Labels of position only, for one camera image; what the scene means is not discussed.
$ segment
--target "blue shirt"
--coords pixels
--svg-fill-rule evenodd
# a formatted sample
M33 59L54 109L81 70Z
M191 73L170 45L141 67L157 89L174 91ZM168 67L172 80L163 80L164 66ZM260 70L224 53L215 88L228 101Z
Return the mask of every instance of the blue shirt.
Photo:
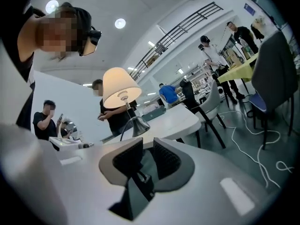
M178 100L177 94L175 92L175 87L170 85L162 86L159 90L160 95L164 95L167 103L171 104Z

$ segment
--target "woman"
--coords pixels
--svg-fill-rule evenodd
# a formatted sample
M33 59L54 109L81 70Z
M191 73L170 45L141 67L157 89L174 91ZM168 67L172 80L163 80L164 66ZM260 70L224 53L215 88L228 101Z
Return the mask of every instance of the woman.
M34 52L53 52L59 60L72 52L79 52L82 56L85 55L85 48L91 47L91 43L95 51L101 32L94 31L91 35L90 14L70 3L65 2L53 13L44 15L25 0L18 1L15 13L6 14L9 22L1 24L1 36L12 62L32 89L17 120L18 126L31 130L31 106L35 88L32 67Z

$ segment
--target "blue chair cushion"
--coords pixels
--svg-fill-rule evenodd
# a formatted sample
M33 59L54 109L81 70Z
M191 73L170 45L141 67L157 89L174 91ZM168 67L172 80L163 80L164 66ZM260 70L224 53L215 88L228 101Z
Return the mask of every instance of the blue chair cushion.
M258 93L252 95L249 99L249 102L252 103L255 107L261 110L263 113L267 112L266 103L263 101L261 96Z

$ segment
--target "white partition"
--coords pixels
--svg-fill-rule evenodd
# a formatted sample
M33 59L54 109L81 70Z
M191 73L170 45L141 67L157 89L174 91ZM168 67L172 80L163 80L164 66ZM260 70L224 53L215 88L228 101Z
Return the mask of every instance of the white partition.
M33 97L31 121L35 112L43 110L45 100L56 103L54 122L63 113L70 118L86 141L101 143L112 135L107 121L98 121L100 97L93 96L92 89L76 83L35 71L36 88Z

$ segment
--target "round ceiling light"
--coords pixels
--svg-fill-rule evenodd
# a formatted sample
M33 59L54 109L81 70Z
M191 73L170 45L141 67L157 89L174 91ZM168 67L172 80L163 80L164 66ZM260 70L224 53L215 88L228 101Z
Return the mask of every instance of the round ceiling light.
M46 4L46 12L52 13L56 8L58 7L58 1L57 0L51 0Z
M121 28L125 27L126 21L123 18L119 18L119 19L116 20L114 25L116 26L116 28L121 29Z

